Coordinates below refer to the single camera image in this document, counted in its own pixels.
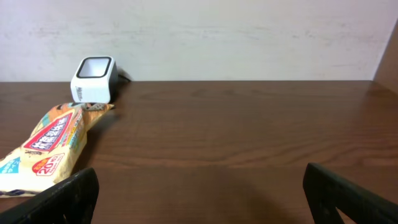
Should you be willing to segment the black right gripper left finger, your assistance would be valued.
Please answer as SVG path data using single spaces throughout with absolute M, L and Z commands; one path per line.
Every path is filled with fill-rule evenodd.
M 1 213 L 7 223 L 91 223 L 99 194 L 93 168 L 83 169 Z

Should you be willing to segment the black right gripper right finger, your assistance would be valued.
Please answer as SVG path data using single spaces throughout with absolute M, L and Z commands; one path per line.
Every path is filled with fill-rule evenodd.
M 316 163 L 309 163 L 303 190 L 315 223 L 343 223 L 343 212 L 355 223 L 397 223 L 397 204 Z

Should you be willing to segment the large yellow wipes pack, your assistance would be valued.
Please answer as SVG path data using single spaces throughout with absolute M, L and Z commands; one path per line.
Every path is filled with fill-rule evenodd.
M 87 132 L 113 108 L 106 103 L 64 103 L 39 121 L 30 137 L 1 159 L 1 197 L 31 197 L 68 178 Z

